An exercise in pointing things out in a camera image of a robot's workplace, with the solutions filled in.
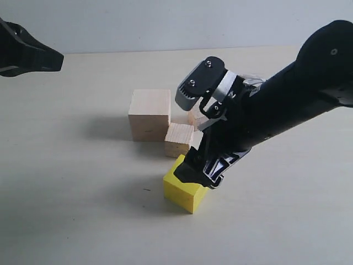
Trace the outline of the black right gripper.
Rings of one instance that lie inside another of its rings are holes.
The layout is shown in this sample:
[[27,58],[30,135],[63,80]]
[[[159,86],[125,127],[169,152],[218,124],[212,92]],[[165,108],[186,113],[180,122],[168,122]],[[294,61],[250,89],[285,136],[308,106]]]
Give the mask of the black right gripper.
[[191,147],[174,175],[183,183],[216,189],[224,173],[250,149],[338,107],[352,107],[352,71],[286,68],[254,89],[227,97],[225,120]]

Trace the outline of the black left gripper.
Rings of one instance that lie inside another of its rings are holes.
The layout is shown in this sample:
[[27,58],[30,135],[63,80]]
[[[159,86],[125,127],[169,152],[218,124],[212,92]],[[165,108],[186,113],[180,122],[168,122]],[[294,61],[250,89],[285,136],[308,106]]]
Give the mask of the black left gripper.
[[60,72],[64,55],[41,42],[21,25],[1,18],[1,76]]

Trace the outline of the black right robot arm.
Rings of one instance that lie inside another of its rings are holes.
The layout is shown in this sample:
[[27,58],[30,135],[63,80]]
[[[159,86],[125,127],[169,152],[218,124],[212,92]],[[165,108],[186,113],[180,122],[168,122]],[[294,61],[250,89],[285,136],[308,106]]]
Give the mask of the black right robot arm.
[[216,189],[223,174],[254,146],[338,107],[352,107],[352,23],[315,31],[294,62],[269,79],[240,75],[209,56],[180,83],[176,104],[198,106],[202,139],[174,175]]

